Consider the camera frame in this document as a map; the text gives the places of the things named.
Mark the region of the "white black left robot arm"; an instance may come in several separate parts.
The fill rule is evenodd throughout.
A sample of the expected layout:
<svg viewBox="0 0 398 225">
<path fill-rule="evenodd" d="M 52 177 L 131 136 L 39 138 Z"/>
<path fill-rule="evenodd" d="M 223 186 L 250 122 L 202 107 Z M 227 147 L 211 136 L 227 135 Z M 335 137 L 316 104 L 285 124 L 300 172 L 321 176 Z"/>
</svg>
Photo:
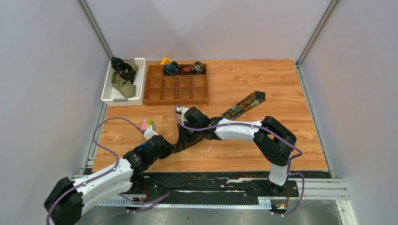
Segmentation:
<svg viewBox="0 0 398 225">
<path fill-rule="evenodd" d="M 44 202 L 46 224 L 74 225 L 81 216 L 103 200 L 130 191 L 140 193 L 144 181 L 138 176 L 158 159 L 174 151 L 161 135 L 127 152 L 112 165 L 76 180 L 64 177 L 55 184 Z"/>
</svg>

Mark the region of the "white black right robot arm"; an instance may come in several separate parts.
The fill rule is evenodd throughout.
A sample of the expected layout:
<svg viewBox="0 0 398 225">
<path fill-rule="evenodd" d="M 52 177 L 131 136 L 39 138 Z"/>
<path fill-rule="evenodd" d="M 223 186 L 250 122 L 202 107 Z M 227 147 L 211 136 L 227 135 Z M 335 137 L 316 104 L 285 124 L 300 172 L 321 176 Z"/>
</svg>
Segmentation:
<svg viewBox="0 0 398 225">
<path fill-rule="evenodd" d="M 208 118 L 196 107 L 175 106 L 175 118 L 189 133 L 208 140 L 241 140 L 254 143 L 270 163 L 268 189 L 281 195 L 287 189 L 292 152 L 297 150 L 296 136 L 271 116 L 242 122 L 222 117 Z"/>
</svg>

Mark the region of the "dark patterned necktie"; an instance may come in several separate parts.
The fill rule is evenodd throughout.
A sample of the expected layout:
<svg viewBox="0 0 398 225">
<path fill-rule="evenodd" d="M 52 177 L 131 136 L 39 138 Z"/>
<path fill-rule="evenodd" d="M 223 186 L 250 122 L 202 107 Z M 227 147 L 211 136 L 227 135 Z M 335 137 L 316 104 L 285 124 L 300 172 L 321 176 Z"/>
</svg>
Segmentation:
<svg viewBox="0 0 398 225">
<path fill-rule="evenodd" d="M 254 91 L 250 95 L 248 95 L 246 98 L 238 102 L 235 106 L 231 107 L 229 110 L 221 114 L 219 117 L 214 117 L 215 121 L 211 121 L 210 126 L 215 125 L 216 122 L 219 122 L 221 119 L 227 119 L 227 120 L 235 120 L 237 117 L 242 115 L 244 112 L 250 110 L 251 108 L 258 106 L 262 102 L 265 101 L 266 94 L 265 92 L 261 91 Z M 215 134 L 215 139 L 214 140 L 220 140 L 220 138 Z M 174 150 L 173 153 L 179 153 L 190 146 L 177 146 L 176 143 L 174 145 Z"/>
</svg>

